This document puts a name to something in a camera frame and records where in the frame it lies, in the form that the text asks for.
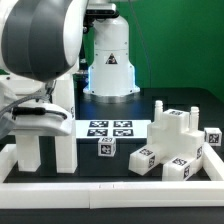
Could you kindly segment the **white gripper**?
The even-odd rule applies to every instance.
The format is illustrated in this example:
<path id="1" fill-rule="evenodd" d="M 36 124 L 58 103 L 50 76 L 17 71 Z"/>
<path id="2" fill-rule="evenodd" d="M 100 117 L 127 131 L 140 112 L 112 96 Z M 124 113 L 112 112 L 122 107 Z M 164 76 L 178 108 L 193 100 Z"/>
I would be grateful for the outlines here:
<path id="1" fill-rule="evenodd" d="M 68 136 L 72 133 L 70 112 L 50 103 L 25 103 L 13 109 L 15 126 L 11 135 Z"/>

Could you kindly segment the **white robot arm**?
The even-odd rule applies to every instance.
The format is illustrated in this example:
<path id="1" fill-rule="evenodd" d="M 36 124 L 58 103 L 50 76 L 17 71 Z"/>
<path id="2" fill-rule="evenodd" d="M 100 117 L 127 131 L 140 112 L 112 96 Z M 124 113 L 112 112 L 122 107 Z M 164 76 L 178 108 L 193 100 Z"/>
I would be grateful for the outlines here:
<path id="1" fill-rule="evenodd" d="M 0 0 L 0 69 L 50 83 L 77 62 L 88 0 Z M 19 99 L 0 82 L 0 139 L 23 131 L 68 135 L 72 115 L 48 102 L 50 91 Z"/>

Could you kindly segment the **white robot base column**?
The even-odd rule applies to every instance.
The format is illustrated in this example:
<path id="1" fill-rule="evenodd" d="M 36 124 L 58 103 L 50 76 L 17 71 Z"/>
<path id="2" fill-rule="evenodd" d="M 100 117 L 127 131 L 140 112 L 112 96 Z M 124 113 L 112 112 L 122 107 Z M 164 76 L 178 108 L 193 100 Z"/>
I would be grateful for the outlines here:
<path id="1" fill-rule="evenodd" d="M 89 4 L 113 0 L 89 0 Z M 135 67 L 129 60 L 129 24 L 122 17 L 91 19 L 94 30 L 94 60 L 88 68 L 87 99 L 102 103 L 121 103 L 140 92 L 135 84 Z"/>

